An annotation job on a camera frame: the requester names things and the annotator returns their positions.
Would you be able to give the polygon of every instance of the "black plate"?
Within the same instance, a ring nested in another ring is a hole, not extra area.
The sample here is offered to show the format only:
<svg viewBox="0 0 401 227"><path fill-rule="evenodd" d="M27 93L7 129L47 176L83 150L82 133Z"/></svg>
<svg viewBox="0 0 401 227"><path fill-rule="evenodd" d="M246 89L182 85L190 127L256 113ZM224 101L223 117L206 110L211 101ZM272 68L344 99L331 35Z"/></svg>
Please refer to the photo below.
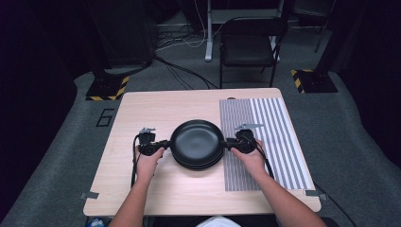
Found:
<svg viewBox="0 0 401 227"><path fill-rule="evenodd" d="M182 123L171 135L171 153L181 165L204 169L214 165L223 154L221 130L205 120Z"/></svg>

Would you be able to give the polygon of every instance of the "white sleeve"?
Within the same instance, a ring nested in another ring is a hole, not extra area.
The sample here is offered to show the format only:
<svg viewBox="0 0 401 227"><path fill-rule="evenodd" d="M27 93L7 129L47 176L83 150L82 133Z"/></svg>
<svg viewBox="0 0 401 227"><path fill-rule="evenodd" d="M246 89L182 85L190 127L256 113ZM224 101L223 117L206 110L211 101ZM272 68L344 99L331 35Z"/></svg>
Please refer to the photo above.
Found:
<svg viewBox="0 0 401 227"><path fill-rule="evenodd" d="M228 218L222 216L214 216L200 223L199 225L197 225L197 227L241 227L241 226Z"/></svg>

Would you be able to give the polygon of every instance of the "chair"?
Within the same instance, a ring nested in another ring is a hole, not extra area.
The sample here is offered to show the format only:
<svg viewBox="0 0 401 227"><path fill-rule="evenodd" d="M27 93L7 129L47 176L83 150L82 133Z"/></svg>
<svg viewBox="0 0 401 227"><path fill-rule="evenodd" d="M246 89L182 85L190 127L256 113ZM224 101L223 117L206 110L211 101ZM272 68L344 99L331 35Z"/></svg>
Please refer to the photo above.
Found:
<svg viewBox="0 0 401 227"><path fill-rule="evenodd" d="M295 0L294 2L292 7L292 12L294 15L298 16L299 18L307 18L323 23L320 31L321 36L319 37L315 53L317 53L319 50L319 46L321 45L330 14L333 11L335 3L336 0Z"/></svg>
<svg viewBox="0 0 401 227"><path fill-rule="evenodd" d="M261 73L272 67L271 87L287 30L287 22L277 17L238 17L227 21L221 29L219 88L222 88L223 66L262 67Z"/></svg>

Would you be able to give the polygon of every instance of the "forearm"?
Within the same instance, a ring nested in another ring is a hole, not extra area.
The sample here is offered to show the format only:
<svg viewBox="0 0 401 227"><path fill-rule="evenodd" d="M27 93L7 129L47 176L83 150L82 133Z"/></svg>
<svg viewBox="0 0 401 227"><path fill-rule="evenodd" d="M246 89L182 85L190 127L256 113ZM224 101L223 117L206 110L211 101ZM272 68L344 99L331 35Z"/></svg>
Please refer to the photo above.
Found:
<svg viewBox="0 0 401 227"><path fill-rule="evenodd" d="M149 182L137 181L124 200L110 227L142 227Z"/></svg>
<svg viewBox="0 0 401 227"><path fill-rule="evenodd" d="M254 178L283 226L325 226L318 215L267 173Z"/></svg>

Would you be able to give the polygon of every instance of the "striped mat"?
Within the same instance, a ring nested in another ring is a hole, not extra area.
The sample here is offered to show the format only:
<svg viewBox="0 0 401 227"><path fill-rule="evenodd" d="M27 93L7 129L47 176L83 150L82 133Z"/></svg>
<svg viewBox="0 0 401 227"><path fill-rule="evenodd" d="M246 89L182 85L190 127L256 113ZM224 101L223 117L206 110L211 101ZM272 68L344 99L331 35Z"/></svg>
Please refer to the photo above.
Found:
<svg viewBox="0 0 401 227"><path fill-rule="evenodd" d="M253 129L253 134L263 141L275 180L286 189L311 188L303 155L281 97L220 100L219 108L224 138L235 137L235 127L245 123L264 125ZM227 149L223 162L226 191L259 190L242 163Z"/></svg>

